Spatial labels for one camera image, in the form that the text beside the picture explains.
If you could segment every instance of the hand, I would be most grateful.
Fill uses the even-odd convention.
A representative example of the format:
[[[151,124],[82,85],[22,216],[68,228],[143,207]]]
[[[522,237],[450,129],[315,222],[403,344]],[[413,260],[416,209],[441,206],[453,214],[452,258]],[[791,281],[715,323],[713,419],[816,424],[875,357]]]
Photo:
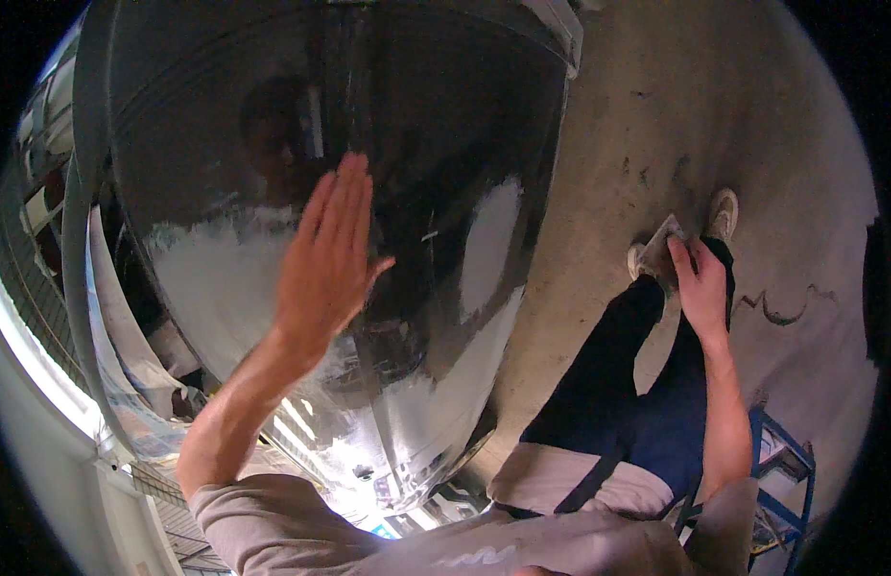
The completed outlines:
[[[692,238],[689,247],[698,265],[695,274],[686,246],[675,236],[670,236],[667,244],[678,276],[682,313],[689,319],[703,347],[725,342],[727,277],[724,265],[704,242]]]
[[[347,152],[327,172],[304,208],[282,261],[274,330],[304,354],[320,358],[362,309],[393,258],[369,265],[371,213],[368,158]]]

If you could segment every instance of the sneaker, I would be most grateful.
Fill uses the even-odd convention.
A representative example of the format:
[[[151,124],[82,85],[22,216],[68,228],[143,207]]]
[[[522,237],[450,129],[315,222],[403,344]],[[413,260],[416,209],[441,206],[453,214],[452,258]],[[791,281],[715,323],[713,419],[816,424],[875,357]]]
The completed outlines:
[[[632,282],[634,282],[641,274],[647,274],[656,278],[656,273],[651,270],[649,266],[644,264],[643,259],[641,259],[641,256],[643,256],[643,249],[646,247],[646,244],[636,242],[628,248],[628,274],[630,274]]]
[[[704,229],[704,236],[727,243],[733,236],[734,230],[737,229],[738,218],[737,193],[729,188],[720,190],[711,201],[711,211],[708,215],[708,225]]]

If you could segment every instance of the leg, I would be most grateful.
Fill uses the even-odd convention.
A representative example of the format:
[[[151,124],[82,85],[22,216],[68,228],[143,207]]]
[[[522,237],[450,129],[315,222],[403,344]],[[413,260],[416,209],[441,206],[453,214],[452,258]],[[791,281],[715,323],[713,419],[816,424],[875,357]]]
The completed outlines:
[[[702,238],[702,241],[726,268],[729,329],[736,287],[733,257],[722,240]],[[692,479],[701,474],[708,405],[704,354],[684,315],[679,320],[669,360],[639,404],[629,462],[663,478],[678,501],[685,496]]]
[[[663,315],[665,296],[640,276],[606,307],[567,373],[519,442],[601,455],[637,401],[634,357]]]

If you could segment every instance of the dirty floor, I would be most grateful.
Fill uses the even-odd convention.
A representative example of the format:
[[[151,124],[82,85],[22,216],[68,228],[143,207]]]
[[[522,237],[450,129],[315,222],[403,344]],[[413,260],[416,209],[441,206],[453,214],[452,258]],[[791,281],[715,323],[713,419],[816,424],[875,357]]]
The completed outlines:
[[[767,396],[774,419],[813,443],[819,518],[858,454],[876,380],[861,278],[877,205],[843,98],[777,3],[622,2],[583,20],[554,187],[492,395],[499,424],[469,472],[492,478],[627,287],[631,241],[670,212],[699,232],[710,194],[730,186],[740,379],[750,403]],[[639,393],[665,362],[678,314],[671,300],[638,356]],[[776,496],[799,510],[802,487]]]

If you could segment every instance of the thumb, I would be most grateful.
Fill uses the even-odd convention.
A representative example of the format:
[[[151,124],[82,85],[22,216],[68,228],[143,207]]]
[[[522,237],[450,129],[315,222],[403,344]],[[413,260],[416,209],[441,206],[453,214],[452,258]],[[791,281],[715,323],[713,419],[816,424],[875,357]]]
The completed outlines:
[[[676,236],[670,236],[666,240],[669,247],[669,254],[673,258],[673,267],[676,269],[676,276],[681,287],[695,282],[695,271],[691,267],[691,258],[689,250],[682,244],[682,241]]]
[[[365,279],[365,291],[368,292],[369,290],[371,290],[371,287],[375,285],[375,280],[377,280],[379,276],[381,276],[396,262],[397,260],[393,259],[393,256],[389,256],[374,263],[371,266],[369,274]]]

